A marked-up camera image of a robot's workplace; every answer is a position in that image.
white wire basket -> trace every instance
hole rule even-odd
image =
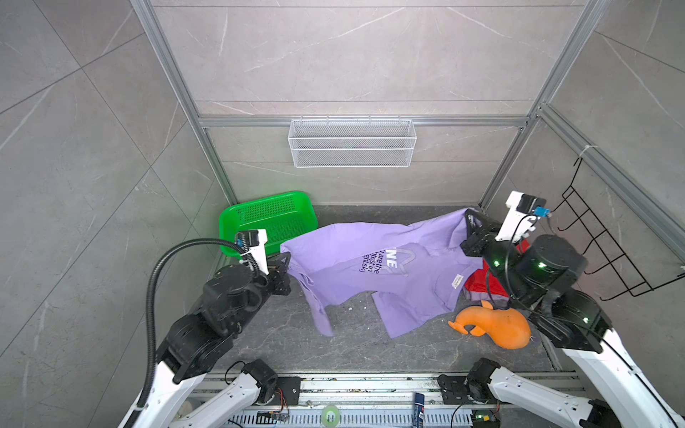
[[[288,143],[297,168],[409,166],[416,130],[409,119],[296,119]]]

purple t-shirt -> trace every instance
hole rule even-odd
[[[364,291],[373,300],[388,334],[395,338],[427,320],[454,311],[461,288],[480,257],[467,257],[464,210],[408,226],[339,223],[281,245],[290,251],[288,273],[297,278],[314,324],[333,336],[324,308]]]

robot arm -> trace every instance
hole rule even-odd
[[[512,192],[503,225],[467,210],[468,236],[461,247],[466,255],[483,257],[512,306],[531,311],[530,322],[576,362],[606,403],[560,394],[486,359],[469,374],[471,395],[519,405],[561,427],[685,427],[630,358],[597,302],[571,288],[587,265],[585,257],[555,235],[537,237],[523,254],[516,250],[519,238],[549,212],[544,204]]]
[[[245,364],[240,375],[222,392],[181,420],[173,421],[188,395],[233,347],[233,339],[266,300],[273,294],[290,294],[286,274],[290,254],[267,258],[263,229],[238,235],[240,245],[232,245],[243,251],[243,257],[252,256],[246,257],[249,266],[231,264],[220,269],[204,285],[199,307],[173,323],[155,353],[157,365],[145,404],[139,407],[138,395],[119,428],[215,428],[243,408],[255,402],[268,403],[273,397],[276,373],[262,360],[255,360]],[[162,260],[172,254],[168,252]]]

orange plush toy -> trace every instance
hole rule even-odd
[[[459,312],[450,327],[461,334],[469,334],[464,326],[475,325],[470,331],[474,336],[490,335],[497,346],[520,349],[530,341],[530,326],[525,317],[515,309],[494,310],[490,302],[481,301],[483,307],[471,306]]]

gray tile wall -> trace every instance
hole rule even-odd
[[[515,127],[417,127],[408,168],[295,168],[287,127],[211,128],[240,201],[302,190],[316,204],[475,205]]]
[[[614,0],[552,105],[685,223],[685,3]]]
[[[152,265],[226,200],[127,0],[2,2],[0,92],[0,427],[115,427]],[[160,329],[216,255],[171,262]]]
[[[527,114],[584,4],[154,3],[200,113],[243,115]]]
[[[488,213],[499,220],[504,219],[507,211],[504,202],[512,190],[544,197],[547,207],[555,208],[571,183],[576,158],[575,152],[550,128],[544,123],[539,124],[495,195]],[[587,165],[582,164],[574,187],[650,284],[663,284],[682,272],[682,262]],[[582,203],[578,200],[569,200],[576,210],[580,208]],[[564,206],[551,217],[551,225],[563,229],[574,218],[570,209]],[[590,230],[598,228],[598,223],[590,214],[583,219]],[[556,231],[578,251],[583,251],[591,239],[579,223],[567,231]],[[536,234],[539,233],[551,231],[547,224],[541,223],[536,231]],[[601,244],[609,251],[610,257],[612,251],[618,251],[609,240]],[[595,245],[589,248],[586,257],[589,261],[587,272],[599,268],[606,261]],[[617,260],[614,266],[629,285],[640,282],[625,258]],[[677,281],[639,297],[626,293],[611,301],[599,299],[614,296],[625,288],[610,267],[593,275],[583,275],[576,285],[599,302],[630,355],[658,392],[679,413],[685,411],[681,400],[685,386],[673,381],[673,373],[685,373],[685,361],[680,357],[685,355],[685,333],[682,329],[684,281]]]

